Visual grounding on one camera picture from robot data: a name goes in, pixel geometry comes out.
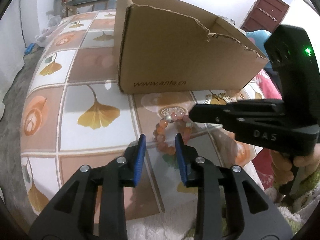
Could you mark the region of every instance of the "door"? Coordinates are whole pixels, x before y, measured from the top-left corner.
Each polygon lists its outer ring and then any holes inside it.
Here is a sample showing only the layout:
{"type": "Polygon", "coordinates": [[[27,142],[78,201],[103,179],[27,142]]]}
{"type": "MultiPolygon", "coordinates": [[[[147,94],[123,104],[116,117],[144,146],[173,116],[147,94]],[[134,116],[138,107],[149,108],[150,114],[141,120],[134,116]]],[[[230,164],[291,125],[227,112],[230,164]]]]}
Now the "door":
{"type": "Polygon", "coordinates": [[[281,0],[257,0],[241,29],[245,32],[273,32],[283,20],[289,5],[281,0]]]}

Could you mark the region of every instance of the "chair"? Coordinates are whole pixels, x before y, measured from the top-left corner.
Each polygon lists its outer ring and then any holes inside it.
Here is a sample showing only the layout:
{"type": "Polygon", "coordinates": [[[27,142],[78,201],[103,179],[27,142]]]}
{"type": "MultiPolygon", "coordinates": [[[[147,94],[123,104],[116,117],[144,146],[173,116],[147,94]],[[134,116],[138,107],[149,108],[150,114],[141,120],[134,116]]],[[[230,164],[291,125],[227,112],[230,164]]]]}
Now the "chair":
{"type": "Polygon", "coordinates": [[[71,0],[71,1],[68,1],[66,3],[66,17],[68,17],[69,10],[72,11],[72,15],[75,15],[78,8],[92,5],[92,11],[94,11],[95,4],[102,3],[102,2],[104,2],[106,4],[105,9],[107,9],[109,0],[71,0]]]}

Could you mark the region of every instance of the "gray floor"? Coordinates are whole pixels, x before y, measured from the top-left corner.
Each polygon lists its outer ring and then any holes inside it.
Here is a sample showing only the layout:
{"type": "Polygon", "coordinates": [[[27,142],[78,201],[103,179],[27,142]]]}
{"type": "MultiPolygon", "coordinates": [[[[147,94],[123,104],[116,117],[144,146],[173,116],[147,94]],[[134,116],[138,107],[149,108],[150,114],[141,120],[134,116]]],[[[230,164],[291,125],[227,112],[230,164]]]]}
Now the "gray floor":
{"type": "Polygon", "coordinates": [[[24,57],[25,66],[4,97],[0,121],[0,187],[5,204],[26,232],[35,220],[24,185],[20,162],[20,122],[27,90],[43,49],[24,57]]]}

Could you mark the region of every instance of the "red fabric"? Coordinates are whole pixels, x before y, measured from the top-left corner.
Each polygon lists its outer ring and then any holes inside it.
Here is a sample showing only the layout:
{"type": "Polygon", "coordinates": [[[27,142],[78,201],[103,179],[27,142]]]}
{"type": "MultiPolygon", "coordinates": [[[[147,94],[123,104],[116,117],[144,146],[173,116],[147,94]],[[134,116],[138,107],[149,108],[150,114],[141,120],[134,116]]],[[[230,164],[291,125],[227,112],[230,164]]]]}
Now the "red fabric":
{"type": "MultiPolygon", "coordinates": [[[[270,77],[263,69],[255,76],[255,79],[266,98],[282,99],[279,91],[276,89],[270,77]]],[[[274,180],[271,162],[272,160],[269,149],[263,149],[252,160],[252,163],[265,189],[271,187],[274,180]]]]}

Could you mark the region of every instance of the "bracelet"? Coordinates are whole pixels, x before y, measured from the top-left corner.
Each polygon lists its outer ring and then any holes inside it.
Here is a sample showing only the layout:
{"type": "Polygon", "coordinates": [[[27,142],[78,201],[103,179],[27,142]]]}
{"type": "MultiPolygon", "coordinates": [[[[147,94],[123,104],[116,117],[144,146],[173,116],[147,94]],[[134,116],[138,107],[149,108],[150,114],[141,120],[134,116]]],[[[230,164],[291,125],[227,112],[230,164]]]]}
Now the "bracelet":
{"type": "Polygon", "coordinates": [[[156,130],[154,130],[153,135],[157,142],[157,149],[161,152],[164,152],[169,155],[174,155],[176,153],[176,148],[174,146],[168,146],[165,142],[165,128],[169,123],[173,123],[175,121],[183,121],[184,127],[181,133],[183,143],[187,144],[190,140],[191,128],[193,126],[193,122],[190,120],[189,115],[184,114],[182,112],[171,113],[170,115],[166,115],[160,122],[156,125],[156,130]]]}

